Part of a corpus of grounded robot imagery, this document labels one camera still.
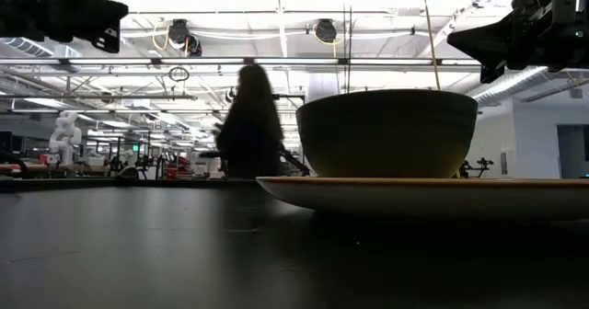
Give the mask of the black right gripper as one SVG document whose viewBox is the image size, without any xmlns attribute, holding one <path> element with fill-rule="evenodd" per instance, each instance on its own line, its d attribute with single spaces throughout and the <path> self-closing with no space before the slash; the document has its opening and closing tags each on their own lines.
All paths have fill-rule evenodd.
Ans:
<svg viewBox="0 0 589 309">
<path fill-rule="evenodd" d="M 589 69 L 589 0 L 513 0 L 512 8 L 496 23 L 447 37 L 451 46 L 479 62 L 481 84 L 501 77 L 508 57 L 513 70 L 531 65 L 552 73 Z"/>
</svg>

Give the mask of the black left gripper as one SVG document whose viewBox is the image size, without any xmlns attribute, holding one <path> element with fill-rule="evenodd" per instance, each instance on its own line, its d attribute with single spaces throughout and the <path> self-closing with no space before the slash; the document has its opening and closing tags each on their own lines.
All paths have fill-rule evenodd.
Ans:
<svg viewBox="0 0 589 309">
<path fill-rule="evenodd" d="M 0 38 L 43 40 L 39 28 L 46 0 L 0 0 Z M 113 0 L 68 0 L 71 35 L 107 53 L 120 51 L 121 19 L 129 7 Z"/>
</svg>

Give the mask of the dark grey ceramic bowl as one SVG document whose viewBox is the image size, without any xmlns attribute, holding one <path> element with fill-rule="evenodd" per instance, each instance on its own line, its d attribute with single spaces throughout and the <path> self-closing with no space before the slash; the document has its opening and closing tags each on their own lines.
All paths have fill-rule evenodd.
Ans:
<svg viewBox="0 0 589 309">
<path fill-rule="evenodd" d="M 468 154 L 478 109 L 454 92 L 392 89 L 323 97 L 296 119 L 320 177 L 450 178 Z"/>
</svg>

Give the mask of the small black stand device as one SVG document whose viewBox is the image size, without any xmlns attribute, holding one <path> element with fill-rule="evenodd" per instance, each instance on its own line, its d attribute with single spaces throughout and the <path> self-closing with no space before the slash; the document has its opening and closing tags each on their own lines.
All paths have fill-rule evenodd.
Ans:
<svg viewBox="0 0 589 309">
<path fill-rule="evenodd" d="M 458 173 L 457 173 L 457 177 L 460 178 L 470 178 L 470 173 L 471 172 L 477 172 L 477 175 L 475 175 L 475 178 L 481 178 L 481 176 L 486 172 L 490 170 L 490 166 L 494 165 L 494 162 L 486 159 L 484 157 L 481 157 L 481 159 L 479 159 L 476 162 L 477 166 L 472 166 L 468 160 L 465 160 L 462 165 L 460 166 L 460 168 L 458 169 Z"/>
</svg>

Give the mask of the yellow round plate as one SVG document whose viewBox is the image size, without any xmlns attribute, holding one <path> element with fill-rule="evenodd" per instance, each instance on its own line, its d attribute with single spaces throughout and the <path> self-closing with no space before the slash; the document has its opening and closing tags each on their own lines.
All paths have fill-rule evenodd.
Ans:
<svg viewBox="0 0 589 309">
<path fill-rule="evenodd" d="M 587 179 L 258 177 L 312 210 L 463 220 L 589 219 Z"/>
</svg>

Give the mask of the person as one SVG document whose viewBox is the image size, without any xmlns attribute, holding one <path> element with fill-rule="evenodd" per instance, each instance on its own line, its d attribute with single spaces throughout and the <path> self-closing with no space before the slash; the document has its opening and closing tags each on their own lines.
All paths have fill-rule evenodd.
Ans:
<svg viewBox="0 0 589 309">
<path fill-rule="evenodd" d="M 274 177 L 280 171 L 283 131 L 265 70 L 250 64 L 238 74 L 237 94 L 215 144 L 230 178 Z"/>
</svg>

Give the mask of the black aluminium table frame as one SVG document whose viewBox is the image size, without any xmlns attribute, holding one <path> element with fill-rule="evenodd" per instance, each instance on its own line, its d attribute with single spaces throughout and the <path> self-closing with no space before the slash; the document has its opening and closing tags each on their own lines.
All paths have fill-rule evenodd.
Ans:
<svg viewBox="0 0 589 309">
<path fill-rule="evenodd" d="M 245 189 L 258 188 L 256 180 L 173 180 L 173 179 L 119 179 L 104 178 L 74 178 L 74 179 L 1 179 L 0 193 L 93 189 L 93 188 L 179 188 L 179 189 Z"/>
</svg>

